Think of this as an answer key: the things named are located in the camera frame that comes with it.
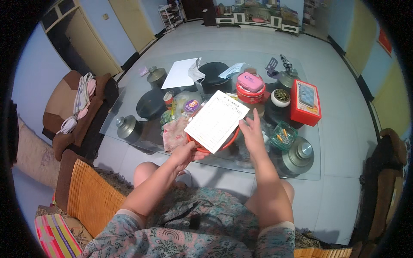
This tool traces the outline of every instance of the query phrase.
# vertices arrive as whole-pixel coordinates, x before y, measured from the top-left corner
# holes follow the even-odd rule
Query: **bamboo mat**
[[[102,232],[125,199],[88,164],[76,161],[67,213],[80,220],[93,238]]]
[[[348,258],[352,248],[322,250],[319,248],[295,249],[295,258]]]

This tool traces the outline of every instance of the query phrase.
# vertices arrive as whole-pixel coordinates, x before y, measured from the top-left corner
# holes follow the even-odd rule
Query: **yellow door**
[[[358,74],[367,64],[376,37],[376,20],[361,0],[354,1],[354,18],[345,56]]]
[[[76,10],[65,34],[96,76],[106,73],[113,76],[121,72],[93,34],[80,9]]]
[[[109,3],[136,51],[141,51],[155,39],[139,8],[138,0],[109,0]]]
[[[396,60],[372,103],[381,127],[392,128],[402,136],[410,123],[410,108],[403,74]]]

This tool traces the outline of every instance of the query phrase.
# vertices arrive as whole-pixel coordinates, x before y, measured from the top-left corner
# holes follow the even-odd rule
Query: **colorful striped pillow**
[[[38,216],[35,226],[38,240],[48,257],[77,257],[82,253],[60,214]]]

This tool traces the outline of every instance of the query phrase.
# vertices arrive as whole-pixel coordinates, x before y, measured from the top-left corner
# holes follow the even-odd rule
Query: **white paper form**
[[[248,111],[249,108],[218,90],[184,131],[214,154]]]
[[[194,81],[188,76],[188,70],[197,59],[198,58],[192,58],[174,62],[161,89],[194,85]]]

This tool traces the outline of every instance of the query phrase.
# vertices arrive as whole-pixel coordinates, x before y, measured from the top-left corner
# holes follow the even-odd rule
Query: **hand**
[[[254,109],[253,113],[254,120],[249,117],[246,118],[249,126],[243,120],[239,121],[239,125],[244,134],[245,145],[254,161],[258,157],[267,156],[267,151],[265,150],[264,138],[261,132],[261,122],[258,117],[257,109]]]
[[[178,146],[169,157],[169,161],[175,166],[175,172],[184,170],[191,161],[201,160],[208,156],[208,153],[196,150],[194,141]]]

